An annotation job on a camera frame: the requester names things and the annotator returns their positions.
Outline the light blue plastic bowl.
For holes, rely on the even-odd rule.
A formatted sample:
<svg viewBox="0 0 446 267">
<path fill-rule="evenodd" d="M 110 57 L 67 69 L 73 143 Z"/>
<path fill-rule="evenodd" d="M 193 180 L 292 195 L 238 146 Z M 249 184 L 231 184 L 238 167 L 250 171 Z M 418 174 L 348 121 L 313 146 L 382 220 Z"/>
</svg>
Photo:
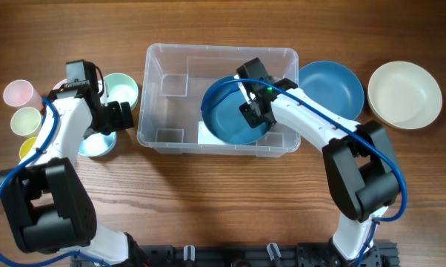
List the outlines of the light blue plastic bowl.
<svg viewBox="0 0 446 267">
<path fill-rule="evenodd" d="M 78 153 L 87 157 L 103 156 L 114 148 L 116 142 L 116 133 L 95 133 L 81 142 Z"/>
</svg>

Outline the dark blue plate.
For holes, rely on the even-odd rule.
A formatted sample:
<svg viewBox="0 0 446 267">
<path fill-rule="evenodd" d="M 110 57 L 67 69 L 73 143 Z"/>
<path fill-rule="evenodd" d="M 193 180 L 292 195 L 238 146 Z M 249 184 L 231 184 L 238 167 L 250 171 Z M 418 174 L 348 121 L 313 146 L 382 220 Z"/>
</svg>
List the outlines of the dark blue plate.
<svg viewBox="0 0 446 267">
<path fill-rule="evenodd" d="M 357 119 L 365 91 L 357 75 L 332 61 L 317 61 L 299 70 L 299 87 L 312 100 L 345 119 Z"/>
<path fill-rule="evenodd" d="M 267 132 L 267 124 L 252 128 L 239 110 L 246 102 L 236 83 L 211 91 L 221 83 L 234 80 L 225 76 L 214 82 L 205 92 L 202 104 L 202 118 L 205 126 L 216 138 L 231 145 L 248 145 L 261 139 Z"/>
</svg>

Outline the cream plastic plate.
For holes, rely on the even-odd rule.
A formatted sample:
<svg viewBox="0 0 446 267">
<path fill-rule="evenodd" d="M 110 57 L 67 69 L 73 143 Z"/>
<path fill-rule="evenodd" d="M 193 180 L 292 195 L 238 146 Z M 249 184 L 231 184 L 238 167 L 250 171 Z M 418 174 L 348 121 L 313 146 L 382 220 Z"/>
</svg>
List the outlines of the cream plastic plate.
<svg viewBox="0 0 446 267">
<path fill-rule="evenodd" d="M 370 109 L 384 123 L 416 130 L 432 124 L 443 99 L 438 82 L 423 67 L 394 61 L 378 67 L 367 86 Z"/>
</svg>

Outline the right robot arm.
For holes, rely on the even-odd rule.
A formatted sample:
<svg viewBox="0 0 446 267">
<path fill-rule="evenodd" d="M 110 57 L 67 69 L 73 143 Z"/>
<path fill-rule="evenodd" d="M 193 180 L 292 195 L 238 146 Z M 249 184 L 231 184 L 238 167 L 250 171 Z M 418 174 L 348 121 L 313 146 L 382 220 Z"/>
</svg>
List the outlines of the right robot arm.
<svg viewBox="0 0 446 267">
<path fill-rule="evenodd" d="M 344 266 L 360 266 L 382 222 L 399 219 L 407 186 L 386 130 L 361 124 L 313 101 L 295 82 L 275 81 L 259 58 L 236 71 L 250 127 L 279 123 L 321 151 L 330 195 L 341 212 L 331 244 Z"/>
</svg>

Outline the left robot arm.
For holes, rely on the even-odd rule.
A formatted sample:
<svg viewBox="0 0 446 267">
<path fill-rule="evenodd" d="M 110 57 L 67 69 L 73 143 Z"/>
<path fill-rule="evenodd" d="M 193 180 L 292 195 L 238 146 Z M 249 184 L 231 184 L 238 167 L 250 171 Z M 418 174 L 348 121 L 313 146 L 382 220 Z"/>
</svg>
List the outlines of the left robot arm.
<svg viewBox="0 0 446 267">
<path fill-rule="evenodd" d="M 83 139 L 133 128 L 130 105 L 101 102 L 104 79 L 92 62 L 68 62 L 66 71 L 66 83 L 42 100 L 46 116 L 32 151 L 0 172 L 0 203 L 16 245 L 49 254 L 41 266 L 70 257 L 91 266 L 151 266 L 130 234 L 98 222 L 74 167 Z"/>
</svg>

